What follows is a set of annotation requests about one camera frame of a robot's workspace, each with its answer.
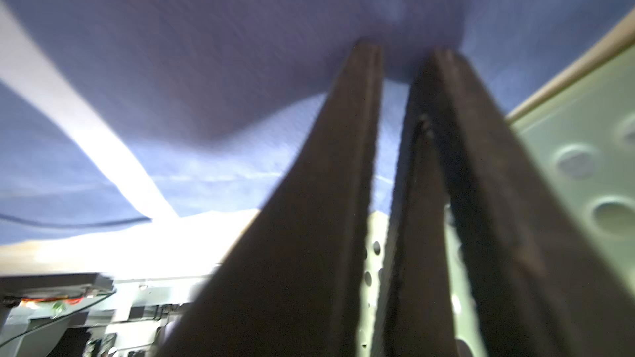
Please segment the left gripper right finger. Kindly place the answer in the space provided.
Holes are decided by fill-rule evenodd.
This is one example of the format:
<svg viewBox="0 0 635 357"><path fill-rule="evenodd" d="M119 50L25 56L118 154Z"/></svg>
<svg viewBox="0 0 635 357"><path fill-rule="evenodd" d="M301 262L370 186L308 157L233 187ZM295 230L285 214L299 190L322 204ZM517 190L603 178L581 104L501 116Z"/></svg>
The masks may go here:
<svg viewBox="0 0 635 357"><path fill-rule="evenodd" d="M446 210L489 355L633 355L630 292L557 201L467 59L441 48L408 96L372 355L457 355Z"/></svg>

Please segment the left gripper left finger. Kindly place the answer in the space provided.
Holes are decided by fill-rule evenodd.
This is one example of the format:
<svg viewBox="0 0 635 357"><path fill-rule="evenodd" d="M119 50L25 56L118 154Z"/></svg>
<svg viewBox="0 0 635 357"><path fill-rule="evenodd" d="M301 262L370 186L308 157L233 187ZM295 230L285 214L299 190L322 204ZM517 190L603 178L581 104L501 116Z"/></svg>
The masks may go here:
<svg viewBox="0 0 635 357"><path fill-rule="evenodd" d="M355 44L293 166L159 355L355 355L382 78L381 48Z"/></svg>

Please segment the mint green plastic basket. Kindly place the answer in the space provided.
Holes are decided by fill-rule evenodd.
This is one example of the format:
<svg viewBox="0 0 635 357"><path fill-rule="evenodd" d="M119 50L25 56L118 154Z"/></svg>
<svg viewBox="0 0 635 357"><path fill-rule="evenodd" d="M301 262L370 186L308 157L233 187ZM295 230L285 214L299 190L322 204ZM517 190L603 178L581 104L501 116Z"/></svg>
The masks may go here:
<svg viewBox="0 0 635 357"><path fill-rule="evenodd" d="M634 43L512 125L576 229L634 302ZM446 258L459 356L488 356L462 245L446 214ZM372 356L388 217L370 216L357 356Z"/></svg>

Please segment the navy blue striped pillowcase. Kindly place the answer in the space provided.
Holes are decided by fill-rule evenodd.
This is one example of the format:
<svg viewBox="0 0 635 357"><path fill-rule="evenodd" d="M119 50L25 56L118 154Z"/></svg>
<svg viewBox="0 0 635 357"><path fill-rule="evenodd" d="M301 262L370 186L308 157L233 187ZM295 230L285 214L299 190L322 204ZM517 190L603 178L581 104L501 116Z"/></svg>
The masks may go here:
<svg viewBox="0 0 635 357"><path fill-rule="evenodd" d="M461 51L510 112L634 0L1 0L1 242L258 208L360 39L382 45L373 208L407 87Z"/></svg>

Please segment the beige and grey pillowcase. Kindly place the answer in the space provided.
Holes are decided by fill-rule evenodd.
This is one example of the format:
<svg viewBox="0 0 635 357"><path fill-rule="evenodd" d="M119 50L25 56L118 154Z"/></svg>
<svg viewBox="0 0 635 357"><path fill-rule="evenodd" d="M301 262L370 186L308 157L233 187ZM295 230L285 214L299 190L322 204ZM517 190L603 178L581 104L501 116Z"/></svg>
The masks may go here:
<svg viewBox="0 0 635 357"><path fill-rule="evenodd" d="M588 51L510 112L513 123L634 45L634 8Z"/></svg>

